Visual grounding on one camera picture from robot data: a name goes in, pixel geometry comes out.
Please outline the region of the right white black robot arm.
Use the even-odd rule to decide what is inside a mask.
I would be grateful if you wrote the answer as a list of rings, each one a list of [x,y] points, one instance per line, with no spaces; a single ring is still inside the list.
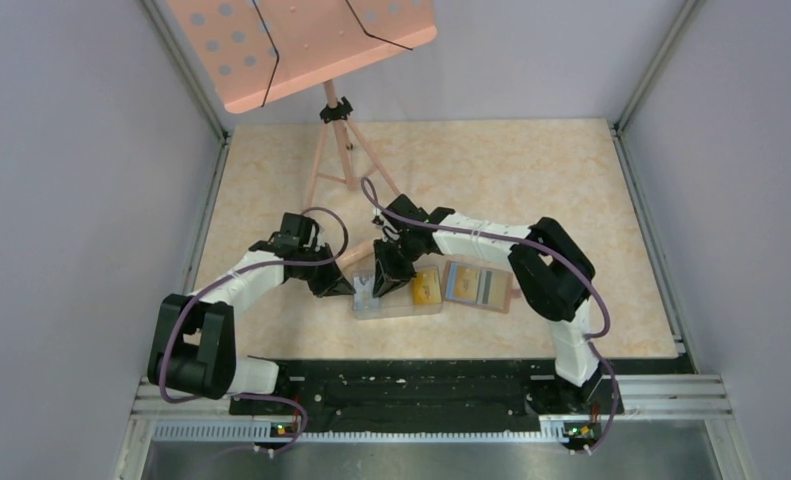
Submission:
[[[560,404],[583,412],[597,400],[592,377],[599,362],[587,344],[595,268],[556,220],[543,217],[530,226],[493,223],[447,207],[427,212],[400,195],[376,210],[374,222],[384,234],[373,244],[374,297],[409,283],[416,262],[426,255],[469,257],[507,268],[527,304],[549,322],[555,371],[562,379]]]

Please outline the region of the clear plastic card box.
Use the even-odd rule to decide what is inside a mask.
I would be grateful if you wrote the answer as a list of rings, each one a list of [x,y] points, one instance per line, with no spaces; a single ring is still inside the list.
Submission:
[[[420,266],[417,268],[417,270],[429,266],[433,266],[433,265]],[[353,273],[353,276],[356,272],[371,273],[373,271],[358,270]],[[383,297],[379,297],[380,305],[377,309],[356,312],[353,310],[353,303],[352,303],[352,311],[354,313],[355,318],[360,321],[367,321],[367,320],[382,320],[382,319],[401,318],[401,317],[427,316],[427,315],[436,315],[440,313],[443,308],[443,300],[442,303],[439,305],[417,306],[413,304],[411,297],[412,280],[404,287],[392,291]]]

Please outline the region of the brown leather card holder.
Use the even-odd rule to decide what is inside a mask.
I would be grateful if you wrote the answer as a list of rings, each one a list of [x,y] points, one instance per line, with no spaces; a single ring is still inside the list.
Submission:
[[[449,260],[442,295],[446,302],[506,314],[522,293],[511,272]]]

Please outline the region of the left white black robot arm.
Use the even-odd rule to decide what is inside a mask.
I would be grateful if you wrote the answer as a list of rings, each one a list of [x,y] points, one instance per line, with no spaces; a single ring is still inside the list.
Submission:
[[[271,236],[212,283],[170,294],[160,305],[147,369],[168,403],[253,394],[268,413],[290,404],[291,386],[276,362],[237,353],[235,319],[265,294],[295,279],[318,297],[351,296],[355,289],[307,212],[285,213]]]

